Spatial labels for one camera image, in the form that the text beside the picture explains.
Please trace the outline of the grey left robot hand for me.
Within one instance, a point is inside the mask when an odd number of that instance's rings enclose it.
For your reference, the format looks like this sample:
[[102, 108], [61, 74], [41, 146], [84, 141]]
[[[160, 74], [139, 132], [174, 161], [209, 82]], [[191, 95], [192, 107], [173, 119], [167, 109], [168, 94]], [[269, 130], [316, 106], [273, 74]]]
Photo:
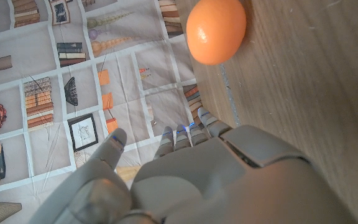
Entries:
[[114, 130], [31, 223], [355, 223], [316, 166], [259, 128], [232, 128], [200, 108], [201, 125], [165, 128], [128, 187]]

